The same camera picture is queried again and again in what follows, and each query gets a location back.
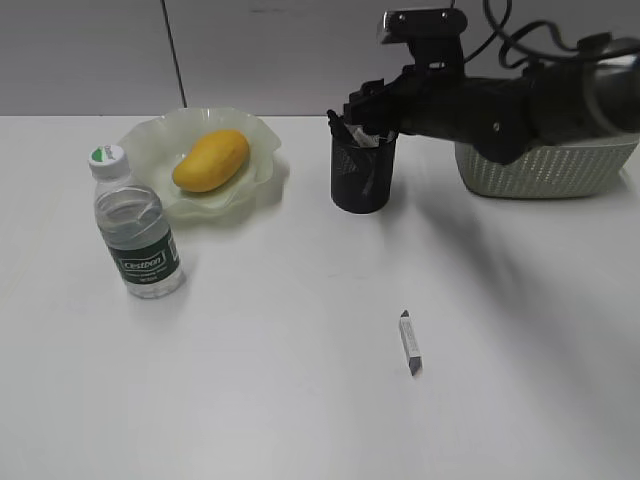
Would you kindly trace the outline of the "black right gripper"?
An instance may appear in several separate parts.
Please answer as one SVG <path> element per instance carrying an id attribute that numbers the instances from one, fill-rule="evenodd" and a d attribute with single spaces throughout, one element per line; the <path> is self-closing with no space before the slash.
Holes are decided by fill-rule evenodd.
<path id="1" fill-rule="evenodd" d="M 396 80 L 367 81 L 343 104 L 347 124 L 370 135 L 398 131 L 465 143 L 497 164 L 511 164 L 536 145 L 524 89 L 510 80 L 468 77 L 458 35 L 394 41 L 406 44 L 414 59 L 403 71 L 421 81 L 418 90 L 398 100 Z"/>

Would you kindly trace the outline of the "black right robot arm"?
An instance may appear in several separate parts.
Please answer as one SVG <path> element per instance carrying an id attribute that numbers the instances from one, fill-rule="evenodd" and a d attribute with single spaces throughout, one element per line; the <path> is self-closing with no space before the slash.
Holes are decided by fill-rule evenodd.
<path id="1" fill-rule="evenodd" d="M 371 132 L 473 146 L 509 165 L 533 148 L 639 130 L 639 58 L 536 67 L 513 79 L 469 77 L 456 36 L 410 39 L 415 62 L 392 82 L 366 82 L 343 112 Z"/>

